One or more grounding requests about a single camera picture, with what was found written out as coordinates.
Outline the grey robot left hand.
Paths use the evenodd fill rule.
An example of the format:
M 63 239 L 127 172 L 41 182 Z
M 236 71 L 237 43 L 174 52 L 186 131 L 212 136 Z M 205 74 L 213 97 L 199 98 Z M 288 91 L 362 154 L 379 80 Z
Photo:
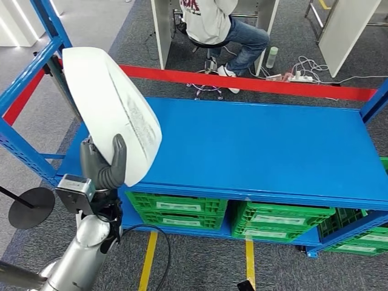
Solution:
M 113 158 L 109 164 L 92 142 L 83 140 L 80 145 L 82 175 L 90 178 L 97 190 L 118 189 L 125 182 L 127 147 L 124 138 L 117 134 L 112 139 Z

